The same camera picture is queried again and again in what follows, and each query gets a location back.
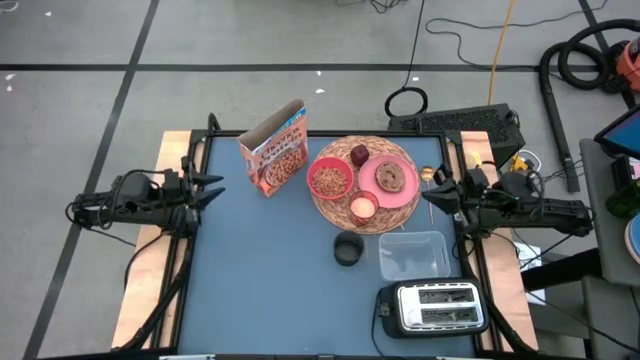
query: tea light candle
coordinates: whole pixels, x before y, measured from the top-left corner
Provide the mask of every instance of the tea light candle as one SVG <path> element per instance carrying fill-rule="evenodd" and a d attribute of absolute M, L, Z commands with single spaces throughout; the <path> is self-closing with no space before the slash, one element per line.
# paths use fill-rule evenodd
<path fill-rule="evenodd" d="M 353 202 L 351 202 L 350 208 L 351 212 L 353 212 L 355 216 L 362 219 L 370 218 L 376 213 L 376 206 L 374 205 L 373 201 L 365 197 L 360 197 L 353 200 Z"/>

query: cereal box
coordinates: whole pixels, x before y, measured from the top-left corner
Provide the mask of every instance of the cereal box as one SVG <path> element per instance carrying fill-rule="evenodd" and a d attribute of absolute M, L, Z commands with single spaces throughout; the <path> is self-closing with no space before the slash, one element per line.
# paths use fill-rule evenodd
<path fill-rule="evenodd" d="M 307 111 L 291 101 L 238 137 L 249 178 L 267 197 L 307 162 Z"/>

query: wicker tray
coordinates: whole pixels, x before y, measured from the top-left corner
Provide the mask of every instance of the wicker tray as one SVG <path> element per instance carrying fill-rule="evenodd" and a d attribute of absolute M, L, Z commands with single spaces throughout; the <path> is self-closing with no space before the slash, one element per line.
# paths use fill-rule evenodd
<path fill-rule="evenodd" d="M 327 145 L 322 149 L 322 151 L 320 151 L 316 159 L 325 156 L 335 156 L 346 161 L 351 165 L 355 173 L 353 188 L 348 194 L 339 200 L 324 200 L 313 195 L 313 193 L 311 194 L 311 197 L 313 199 L 313 203 L 316 204 L 316 207 L 320 210 L 320 213 L 322 213 L 327 220 L 337 227 L 360 234 L 381 234 L 393 230 L 407 221 L 411 214 L 413 214 L 416 206 L 418 206 L 420 192 L 416 192 L 413 200 L 411 200 L 407 205 L 395 209 L 379 208 L 376 215 L 368 224 L 360 227 L 355 225 L 351 221 L 349 215 L 348 201 L 351 198 L 351 195 L 360 190 L 360 186 L 357 181 L 359 169 L 353 166 L 349 154 L 351 153 L 351 149 L 360 144 L 367 147 L 370 156 L 390 154 L 404 158 L 409 162 L 409 164 L 411 164 L 414 171 L 417 173 L 416 164 L 413 162 L 409 154 L 391 141 L 377 136 L 347 136 Z"/>

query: black hose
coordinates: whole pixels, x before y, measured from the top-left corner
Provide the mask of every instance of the black hose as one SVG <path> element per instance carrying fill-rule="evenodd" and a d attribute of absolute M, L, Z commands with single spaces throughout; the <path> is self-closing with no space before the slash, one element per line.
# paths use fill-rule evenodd
<path fill-rule="evenodd" d="M 560 71 L 560 75 L 569 85 L 582 90 L 593 90 L 601 87 L 607 81 L 609 81 L 609 77 L 611 76 L 613 70 L 611 69 L 607 61 L 605 61 L 605 58 L 602 55 L 602 53 L 600 53 L 597 50 L 596 50 L 596 53 L 598 55 L 596 55 L 596 57 L 598 58 L 598 60 L 595 60 L 594 57 L 586 54 L 596 62 L 596 65 L 598 66 L 598 70 L 600 71 L 600 73 L 598 74 L 598 77 L 595 78 L 594 80 L 582 80 L 575 77 L 571 73 L 571 70 L 569 70 L 568 62 L 569 62 L 569 54 L 572 51 L 582 52 L 578 50 L 578 45 L 580 45 L 580 47 L 582 47 L 583 49 L 585 46 L 587 46 L 584 44 L 580 44 L 580 41 L 582 41 L 587 36 L 590 36 L 605 30 L 611 30 L 611 29 L 627 29 L 635 32 L 640 32 L 640 20 L 616 19 L 616 20 L 603 21 L 594 26 L 589 26 L 588 28 L 579 31 L 571 39 L 569 39 L 569 41 L 567 41 L 564 44 L 564 46 L 560 48 L 560 55 L 558 56 L 558 69 Z"/>
<path fill-rule="evenodd" d="M 605 85 L 609 85 L 611 76 L 614 72 L 615 65 L 611 59 L 607 58 L 600 51 L 593 47 L 580 43 L 581 40 L 587 36 L 599 33 L 605 30 L 611 29 L 627 29 L 631 31 L 640 32 L 640 21 L 632 19 L 618 19 L 608 20 L 601 22 L 597 25 L 590 26 L 577 34 L 575 34 L 569 41 L 562 42 L 553 45 L 547 51 L 544 52 L 540 59 L 540 71 L 538 72 L 538 81 L 540 83 L 540 92 L 542 93 L 542 100 L 544 107 L 549 118 L 551 130 L 556 143 L 558 151 L 558 160 L 562 168 L 567 172 L 567 190 L 569 192 L 580 191 L 580 183 L 578 182 L 577 173 L 573 166 L 573 159 L 571 152 L 569 151 L 569 144 L 567 137 L 562 127 L 562 120 L 560 119 L 560 113 L 558 111 L 558 105 L 553 95 L 553 89 L 551 88 L 551 82 L 549 81 L 549 62 L 556 53 L 560 53 L 558 56 L 558 71 L 562 79 L 569 85 L 582 89 L 593 90 L 596 88 L 603 88 Z M 569 70 L 569 54 L 572 51 L 579 52 L 589 57 L 596 65 L 598 70 L 598 76 L 593 80 L 582 80 L 575 77 L 571 70 Z"/>

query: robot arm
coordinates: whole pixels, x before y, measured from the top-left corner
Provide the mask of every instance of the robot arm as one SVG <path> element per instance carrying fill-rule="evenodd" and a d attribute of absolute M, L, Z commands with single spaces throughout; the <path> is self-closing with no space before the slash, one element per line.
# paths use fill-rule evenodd
<path fill-rule="evenodd" d="M 460 214 L 464 235 L 483 235 L 499 227 L 552 228 L 586 236 L 593 229 L 582 201 L 547 199 L 524 172 L 509 172 L 489 186 L 480 168 L 468 170 L 456 184 L 443 167 L 436 174 L 438 188 L 422 197 L 446 214 Z"/>
<path fill-rule="evenodd" d="M 118 176 L 107 192 L 79 194 L 67 207 L 70 220 L 84 228 L 108 229 L 114 222 L 159 226 L 178 237 L 191 236 L 198 228 L 198 210 L 203 209 L 225 189 L 196 192 L 222 180 L 195 171 L 186 157 L 182 159 L 183 177 L 172 169 L 160 172 L 132 170 Z M 161 173 L 164 183 L 154 183 L 146 173 Z"/>

